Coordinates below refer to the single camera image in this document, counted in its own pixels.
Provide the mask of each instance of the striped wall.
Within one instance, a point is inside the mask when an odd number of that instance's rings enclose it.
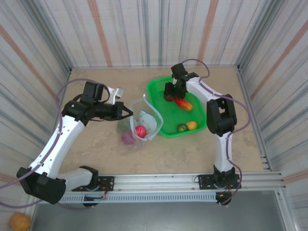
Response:
[[[36,0],[73,67],[236,64],[268,0]]]
[[[21,1],[0,1],[0,185],[16,179],[51,135],[55,123],[54,97],[67,81]],[[24,205],[19,184],[0,191],[0,201]],[[8,230],[16,209],[0,206],[0,230]]]
[[[308,1],[283,1],[248,64],[244,80],[274,170],[308,230]]]

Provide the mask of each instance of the green basket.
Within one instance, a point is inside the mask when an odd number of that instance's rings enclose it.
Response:
[[[172,138],[205,129],[206,115],[204,109],[200,100],[193,94],[187,93],[185,96],[185,99],[189,101],[193,107],[190,112],[179,108],[175,102],[167,102],[164,99],[165,83],[172,81],[172,77],[159,78],[152,80],[147,86],[151,105],[159,111],[164,119],[163,126],[159,130],[159,133],[162,136]],[[190,121],[196,121],[198,128],[185,132],[177,132],[178,124],[186,124]]]

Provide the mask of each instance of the green fruit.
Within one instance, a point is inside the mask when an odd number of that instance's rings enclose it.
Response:
[[[188,127],[186,124],[179,124],[177,126],[177,131],[178,132],[184,132],[184,131],[188,131]]]

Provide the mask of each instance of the plastic bag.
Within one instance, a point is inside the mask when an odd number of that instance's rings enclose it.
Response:
[[[133,102],[130,110],[134,115],[122,119],[117,124],[119,151],[123,154],[136,152],[143,148],[145,141],[152,140],[163,125],[160,113],[143,98]]]

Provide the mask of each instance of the yellow fruit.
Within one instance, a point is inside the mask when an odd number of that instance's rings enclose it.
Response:
[[[11,216],[10,227],[14,231],[27,231],[31,226],[30,217],[22,214],[15,213]]]
[[[188,122],[186,125],[188,127],[188,130],[194,130],[198,127],[197,122],[195,121]]]

